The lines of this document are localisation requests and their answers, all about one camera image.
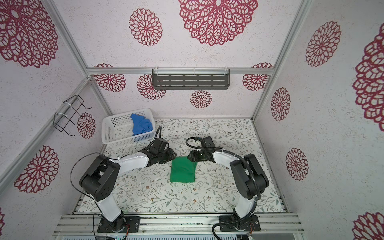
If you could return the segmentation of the grey metal wall shelf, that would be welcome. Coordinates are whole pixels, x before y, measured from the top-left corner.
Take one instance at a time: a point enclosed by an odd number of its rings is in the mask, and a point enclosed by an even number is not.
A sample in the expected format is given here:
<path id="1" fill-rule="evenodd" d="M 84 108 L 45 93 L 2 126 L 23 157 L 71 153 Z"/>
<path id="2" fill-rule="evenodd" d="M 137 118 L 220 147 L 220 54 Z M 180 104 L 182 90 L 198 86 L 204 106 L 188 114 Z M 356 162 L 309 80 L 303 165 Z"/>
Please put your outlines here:
<path id="1" fill-rule="evenodd" d="M 152 69 L 152 84 L 156 90 L 227 90 L 230 73 L 229 69 Z"/>

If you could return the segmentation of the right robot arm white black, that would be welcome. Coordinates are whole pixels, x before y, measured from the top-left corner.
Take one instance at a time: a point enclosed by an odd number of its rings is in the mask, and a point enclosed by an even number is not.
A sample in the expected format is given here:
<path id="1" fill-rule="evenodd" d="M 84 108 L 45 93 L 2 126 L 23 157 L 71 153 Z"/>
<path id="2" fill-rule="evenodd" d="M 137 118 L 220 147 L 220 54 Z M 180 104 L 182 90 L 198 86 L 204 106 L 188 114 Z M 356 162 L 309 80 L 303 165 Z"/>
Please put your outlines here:
<path id="1" fill-rule="evenodd" d="M 193 150 L 188 159 L 191 162 L 212 162 L 232 171 L 235 186 L 240 194 L 234 208 L 235 219 L 250 217 L 255 211 L 262 193 L 269 187 L 269 179 L 253 154 L 240 156 L 222 147 L 216 147 L 211 137 L 191 137 L 186 145 Z"/>

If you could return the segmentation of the aluminium front rail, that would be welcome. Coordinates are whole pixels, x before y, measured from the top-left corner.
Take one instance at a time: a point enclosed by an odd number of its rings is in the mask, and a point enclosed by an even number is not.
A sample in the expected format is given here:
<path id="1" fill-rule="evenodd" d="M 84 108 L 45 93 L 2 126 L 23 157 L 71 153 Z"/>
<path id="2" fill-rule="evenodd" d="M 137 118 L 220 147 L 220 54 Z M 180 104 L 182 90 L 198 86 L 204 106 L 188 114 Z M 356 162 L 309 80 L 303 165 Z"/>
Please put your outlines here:
<path id="1" fill-rule="evenodd" d="M 220 214 L 139 214 L 140 220 L 130 224 L 129 236 L 141 235 L 210 235 L 212 226 L 219 222 Z M 255 215 L 257 219 L 235 235 L 252 234 L 304 234 L 297 214 Z M 101 218 L 97 215 L 63 215 L 53 236 L 103 236 L 98 232 Z"/>

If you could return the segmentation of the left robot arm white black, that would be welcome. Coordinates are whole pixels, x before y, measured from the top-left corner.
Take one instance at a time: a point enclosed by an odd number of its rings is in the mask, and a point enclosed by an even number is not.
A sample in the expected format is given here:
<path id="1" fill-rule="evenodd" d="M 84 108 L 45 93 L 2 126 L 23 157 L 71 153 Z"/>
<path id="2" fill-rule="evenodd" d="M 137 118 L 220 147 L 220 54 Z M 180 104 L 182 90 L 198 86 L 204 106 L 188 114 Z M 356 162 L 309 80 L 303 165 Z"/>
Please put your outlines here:
<path id="1" fill-rule="evenodd" d="M 92 196 L 103 218 L 114 223 L 124 216 L 112 194 L 117 178 L 132 170 L 168 163 L 176 157 L 177 153 L 162 138 L 157 138 L 144 149 L 121 158 L 112 159 L 98 154 L 80 178 L 79 185 Z"/>

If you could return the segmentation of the green tank top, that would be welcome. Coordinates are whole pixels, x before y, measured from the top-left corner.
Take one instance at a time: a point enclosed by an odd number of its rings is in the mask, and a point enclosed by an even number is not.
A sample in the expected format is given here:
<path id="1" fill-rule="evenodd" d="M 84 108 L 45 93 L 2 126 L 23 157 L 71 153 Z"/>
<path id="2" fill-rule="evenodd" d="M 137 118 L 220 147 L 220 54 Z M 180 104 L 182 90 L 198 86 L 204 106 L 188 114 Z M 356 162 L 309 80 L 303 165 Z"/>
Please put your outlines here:
<path id="1" fill-rule="evenodd" d="M 197 162 L 191 162 L 187 157 L 177 157 L 172 160 L 170 182 L 194 183 Z"/>

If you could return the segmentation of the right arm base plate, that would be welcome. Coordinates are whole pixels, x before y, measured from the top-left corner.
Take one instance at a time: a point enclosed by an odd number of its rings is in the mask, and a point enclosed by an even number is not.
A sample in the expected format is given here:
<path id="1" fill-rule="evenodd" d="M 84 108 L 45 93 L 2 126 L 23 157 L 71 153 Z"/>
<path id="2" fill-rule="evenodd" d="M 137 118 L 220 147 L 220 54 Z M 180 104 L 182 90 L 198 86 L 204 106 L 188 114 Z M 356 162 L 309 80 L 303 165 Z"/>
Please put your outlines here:
<path id="1" fill-rule="evenodd" d="M 221 232 L 259 232 L 261 225 L 258 217 L 252 214 L 249 218 L 230 224 L 230 222 L 237 221 L 234 215 L 219 216 L 220 231 Z"/>

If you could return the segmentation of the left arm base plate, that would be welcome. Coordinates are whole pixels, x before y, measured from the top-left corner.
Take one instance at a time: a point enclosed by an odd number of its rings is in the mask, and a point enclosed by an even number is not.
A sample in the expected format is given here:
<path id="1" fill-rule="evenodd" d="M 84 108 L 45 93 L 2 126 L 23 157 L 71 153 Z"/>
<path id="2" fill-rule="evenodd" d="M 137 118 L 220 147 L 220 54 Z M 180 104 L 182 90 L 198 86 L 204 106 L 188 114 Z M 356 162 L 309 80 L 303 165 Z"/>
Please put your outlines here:
<path id="1" fill-rule="evenodd" d="M 102 217 L 97 233 L 137 233 L 139 231 L 141 217 L 118 217 L 114 222 L 110 222 Z"/>

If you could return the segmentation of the white plastic laundry basket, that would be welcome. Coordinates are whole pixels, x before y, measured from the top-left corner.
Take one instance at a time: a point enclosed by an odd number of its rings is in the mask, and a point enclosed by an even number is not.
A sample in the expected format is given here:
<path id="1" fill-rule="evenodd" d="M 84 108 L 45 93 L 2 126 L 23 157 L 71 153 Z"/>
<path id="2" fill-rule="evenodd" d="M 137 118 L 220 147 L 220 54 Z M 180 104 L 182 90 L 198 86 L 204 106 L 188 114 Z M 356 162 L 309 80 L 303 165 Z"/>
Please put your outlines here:
<path id="1" fill-rule="evenodd" d="M 142 116 L 149 120 L 153 130 L 135 135 L 133 132 L 134 121 L 131 115 Z M 155 121 L 150 109 L 139 109 L 118 115 L 106 117 L 102 122 L 102 142 L 110 147 L 118 147 L 134 142 L 149 140 L 155 136 Z"/>

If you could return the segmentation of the blue tank top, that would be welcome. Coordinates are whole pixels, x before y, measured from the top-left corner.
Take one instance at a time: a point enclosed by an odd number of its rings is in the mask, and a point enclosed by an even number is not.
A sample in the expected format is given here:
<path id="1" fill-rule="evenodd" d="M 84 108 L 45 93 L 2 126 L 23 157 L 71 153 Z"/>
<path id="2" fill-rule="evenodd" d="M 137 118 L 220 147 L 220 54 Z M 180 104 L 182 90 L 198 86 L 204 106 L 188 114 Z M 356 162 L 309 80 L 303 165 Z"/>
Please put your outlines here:
<path id="1" fill-rule="evenodd" d="M 133 126 L 134 136 L 151 132 L 154 129 L 152 122 L 143 116 L 131 114 L 131 119 L 134 124 Z"/>

